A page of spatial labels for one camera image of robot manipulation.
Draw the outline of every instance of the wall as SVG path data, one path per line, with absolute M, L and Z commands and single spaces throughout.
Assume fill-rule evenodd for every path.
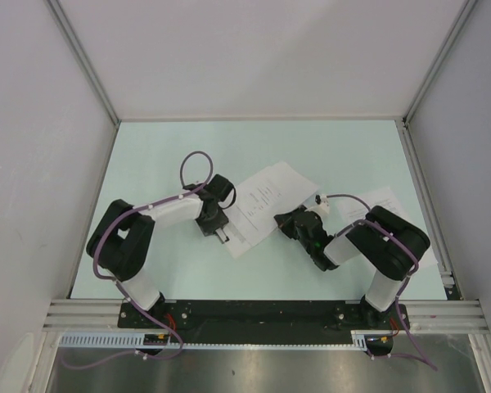
M 43 1 L 0 1 L 0 367 L 65 294 L 114 134 Z
M 464 0 L 62 0 L 124 120 L 401 116 Z
M 412 136 L 457 278 L 491 329 L 491 0 L 479 2 Z

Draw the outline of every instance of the light green tabletop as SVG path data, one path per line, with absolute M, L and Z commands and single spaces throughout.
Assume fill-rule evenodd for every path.
M 393 121 L 225 121 L 122 123 L 95 210 L 91 231 L 115 199 L 141 205 L 181 191 L 178 171 L 190 151 L 211 155 L 215 173 L 239 184 L 284 160 L 315 182 L 319 192 L 361 194 L 391 186 L 415 225 L 426 229 Z M 193 157 L 186 181 L 203 180 L 208 165 Z M 325 222 L 345 224 L 335 202 Z M 217 237 L 204 237 L 194 221 L 154 234 L 149 271 L 169 299 L 358 300 L 373 270 L 364 260 L 322 272 L 296 241 L 275 232 L 234 260 Z M 73 298 L 122 296 L 92 274 L 83 253 Z M 420 270 L 403 299 L 446 299 L 437 266 Z

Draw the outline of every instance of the white paper sheet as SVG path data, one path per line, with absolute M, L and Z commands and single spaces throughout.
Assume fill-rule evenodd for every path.
M 391 190 L 391 187 L 383 187 L 375 191 L 357 195 L 357 197 L 365 201 L 370 207 L 380 205 L 403 219 L 412 222 L 408 213 L 402 207 L 402 204 L 400 204 L 399 199 L 395 196 L 393 190 Z M 341 199 L 336 202 L 336 207 L 340 212 L 340 217 L 346 224 L 352 223 L 356 219 L 363 219 L 367 213 L 366 208 L 364 208 L 360 202 L 349 198 Z M 430 247 L 420 260 L 420 269 L 434 264 L 438 264 L 438 261 L 436 260 L 433 248 Z
M 318 186 L 282 161 L 262 169 L 236 187 L 236 202 L 226 210 L 226 247 L 238 258 L 277 228 L 274 215 L 295 209 Z

